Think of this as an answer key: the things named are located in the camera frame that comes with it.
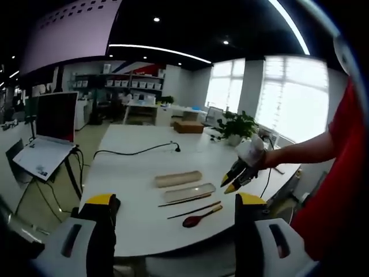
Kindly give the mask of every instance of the wooden box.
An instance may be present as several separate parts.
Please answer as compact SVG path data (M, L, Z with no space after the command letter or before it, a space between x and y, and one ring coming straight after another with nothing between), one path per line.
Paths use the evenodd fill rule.
M176 121L173 128L180 134L201 134L204 131L203 124L196 121Z

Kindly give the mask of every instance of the desk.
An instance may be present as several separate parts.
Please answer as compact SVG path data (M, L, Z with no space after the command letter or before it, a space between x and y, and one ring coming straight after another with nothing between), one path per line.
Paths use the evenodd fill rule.
M161 107L155 104L146 104L146 103L137 103L137 102L130 102L128 103L125 112L125 117L123 119L123 124L126 124L130 107L146 107L146 108L154 108L156 109L156 116L155 116L155 125L156 126L170 126L171 118L173 115L173 111L181 111L184 115L193 115L191 116L192 120L197 120L197 116L199 114L206 115L207 112L201 110L193 110L190 107L182 107L177 105L171 105L170 107Z
M0 129L0 195L14 213L28 184L17 182L5 152L20 139L22 139L24 145L27 144L31 136L30 124L24 122L20 122L14 128L6 131Z
M91 164L80 209L89 198L101 193L115 193L121 200L122 205L116 217L115 256L144 256L179 249L210 238L234 225L235 194L224 194L225 188L220 188L224 174L237 159L234 148L222 142L211 142L206 133L179 134L169 127L110 125L99 149L130 153L171 140L180 145L181 152L175 152L176 146L169 145L134 156L97 154ZM272 170L263 199L268 200L274 196L298 167L298 164L281 165L284 175ZM199 182L171 188L155 187L156 175L193 170L202 173ZM268 174L269 170L261 171L259 178L239 191L261 195ZM158 207L164 204L162 195L165 191L207 182L216 187L212 196L189 203ZM217 200L222 201L223 209L205 218L195 228L182 227L185 216L167 219Z

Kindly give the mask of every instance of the white table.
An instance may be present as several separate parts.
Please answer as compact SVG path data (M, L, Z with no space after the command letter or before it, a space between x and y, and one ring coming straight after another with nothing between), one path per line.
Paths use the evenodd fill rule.
M143 256L179 249L210 238L234 224L235 194L224 194L226 187L220 188L224 174L237 159L234 148L222 142L211 142L206 133L179 134L169 127L110 125L99 149L129 153L171 140L180 145L181 152L175 152L175 145L169 145L134 156L97 154L91 164L80 209L87 199L101 193L115 193L121 200L116 220L115 256ZM272 170L263 199L268 200L274 196L298 167L298 164L281 165L284 175ZM193 170L202 173L199 182L171 188L155 187L154 177L157 175ZM268 173L269 170L260 172L259 178L239 191L261 195ZM158 207L165 204L162 198L165 191L207 182L216 187L212 196L189 203ZM185 216L167 219L217 200L222 201L223 209L205 218L195 228L182 227Z
M171 118L173 115L173 111L180 111L183 113L190 113L190 114L204 114L206 115L207 112L201 110L193 110L190 107L182 107L178 105L171 105L170 107L161 107L155 104L146 104L146 103L137 103L135 101L131 101L130 103L126 104L126 112L125 117L123 119L123 124L126 124L130 108L131 107L146 107L146 108L154 108L156 111L156 118L155 118L155 125L156 126L170 126Z

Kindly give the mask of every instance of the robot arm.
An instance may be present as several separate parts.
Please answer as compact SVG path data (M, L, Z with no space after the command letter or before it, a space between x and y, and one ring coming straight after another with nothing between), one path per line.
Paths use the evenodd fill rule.
M224 176L221 187L230 183L225 194L237 191L247 185L259 172L259 163L265 156L262 139L253 134L251 140L246 140L236 147L238 160Z

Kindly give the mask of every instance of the red shirt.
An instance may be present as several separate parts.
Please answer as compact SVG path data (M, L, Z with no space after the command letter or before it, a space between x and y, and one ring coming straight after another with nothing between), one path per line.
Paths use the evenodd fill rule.
M364 125L351 81L329 132L336 160L316 195L291 224L303 237L305 250L314 260L322 260L338 242L362 184Z

